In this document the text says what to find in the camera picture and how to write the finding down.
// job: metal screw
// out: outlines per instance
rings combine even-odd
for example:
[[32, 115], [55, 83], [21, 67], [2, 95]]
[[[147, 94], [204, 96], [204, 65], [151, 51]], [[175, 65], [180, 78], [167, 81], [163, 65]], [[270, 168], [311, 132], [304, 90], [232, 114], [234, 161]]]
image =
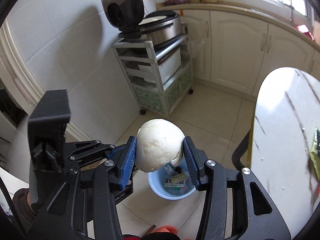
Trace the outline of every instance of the metal screw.
[[104, 165], [106, 165], [106, 166], [108, 166], [108, 167], [112, 166], [113, 164], [115, 164], [115, 163], [113, 162], [113, 160], [107, 160], [107, 161], [104, 162]]
[[78, 173], [78, 169], [77, 168], [71, 168], [69, 170], [69, 174], [71, 174], [71, 175], [74, 175], [74, 174], [77, 174], [77, 173]]
[[216, 165], [216, 162], [213, 160], [207, 160], [207, 165], [213, 167]]
[[249, 175], [251, 173], [251, 170], [249, 168], [243, 168], [242, 169], [242, 172], [245, 174], [245, 175]]

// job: storage rack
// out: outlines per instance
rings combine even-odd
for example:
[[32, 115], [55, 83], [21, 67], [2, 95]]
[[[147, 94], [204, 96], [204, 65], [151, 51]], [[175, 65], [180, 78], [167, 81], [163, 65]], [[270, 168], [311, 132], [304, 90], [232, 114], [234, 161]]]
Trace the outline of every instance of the storage rack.
[[[168, 46], [155, 51], [152, 41], [126, 42], [120, 40], [112, 45], [119, 64], [140, 106], [140, 113], [146, 109], [156, 111], [166, 118], [175, 109], [184, 95], [193, 93], [192, 58], [187, 24], [182, 24], [183, 33]], [[181, 65], [173, 76], [162, 84], [158, 61], [176, 47], [180, 47]], [[146, 53], [134, 53], [132, 49], [145, 49]], [[138, 63], [151, 66], [152, 73], [139, 70]], [[155, 80], [155, 84], [143, 78]]]

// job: cabinet door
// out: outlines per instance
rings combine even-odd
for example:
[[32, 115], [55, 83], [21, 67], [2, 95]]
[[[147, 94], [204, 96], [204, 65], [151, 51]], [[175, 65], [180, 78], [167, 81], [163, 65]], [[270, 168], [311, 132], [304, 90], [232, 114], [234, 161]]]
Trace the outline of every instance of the cabinet door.
[[320, 52], [315, 49], [309, 71], [310, 75], [320, 81]]
[[294, 67], [308, 71], [314, 48], [298, 36], [269, 24], [265, 55], [252, 95], [258, 96], [263, 80], [273, 70]]
[[193, 74], [210, 80], [211, 31], [208, 10], [183, 10], [182, 22], [188, 23], [192, 53]]
[[251, 94], [263, 59], [268, 23], [220, 11], [210, 11], [210, 19], [210, 81]]

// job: trash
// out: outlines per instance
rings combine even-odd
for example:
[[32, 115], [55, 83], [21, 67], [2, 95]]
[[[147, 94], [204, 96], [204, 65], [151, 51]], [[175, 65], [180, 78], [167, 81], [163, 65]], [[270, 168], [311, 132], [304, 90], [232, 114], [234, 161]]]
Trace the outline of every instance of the trash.
[[181, 187], [180, 189], [179, 189], [179, 191], [180, 191], [180, 193], [182, 193], [182, 194], [184, 194], [186, 191], [188, 191], [189, 190], [189, 187]]
[[171, 176], [172, 183], [177, 183], [177, 182], [180, 182], [180, 181], [184, 181], [186, 179], [188, 179], [188, 176], [184, 175], [183, 173]]
[[181, 169], [180, 167], [176, 167], [174, 170], [175, 170], [178, 174], [180, 174], [180, 173], [182, 172], [182, 169]]
[[165, 166], [163, 166], [163, 168], [165, 169], [165, 172], [167, 174], [169, 174], [170, 176], [175, 174], [174, 167], [170, 163], [168, 163]]
[[172, 183], [171, 179], [165, 179], [164, 180], [164, 187], [184, 187], [185, 186], [185, 180], [184, 181], [180, 181], [178, 183]]
[[317, 179], [319, 182], [318, 195], [320, 195], [320, 131], [316, 128], [313, 145], [310, 151], [310, 159], [313, 162]]

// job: plastic storage box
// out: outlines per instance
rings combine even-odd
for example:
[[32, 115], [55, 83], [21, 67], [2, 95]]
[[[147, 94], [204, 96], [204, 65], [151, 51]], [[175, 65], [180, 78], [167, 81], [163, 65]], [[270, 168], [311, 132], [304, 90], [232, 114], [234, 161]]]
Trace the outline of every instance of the plastic storage box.
[[[160, 72], [160, 77], [162, 80], [162, 84], [165, 84], [169, 78], [177, 71], [177, 69], [181, 65], [181, 55], [180, 48], [174, 49], [169, 52], [166, 56], [164, 56], [161, 60], [158, 61], [158, 67]], [[143, 65], [143, 63], [139, 63], [138, 67], [141, 71], [152, 73], [152, 68], [147, 63]], [[156, 81], [151, 78], [144, 78], [146, 82], [150, 82], [155, 84]]]

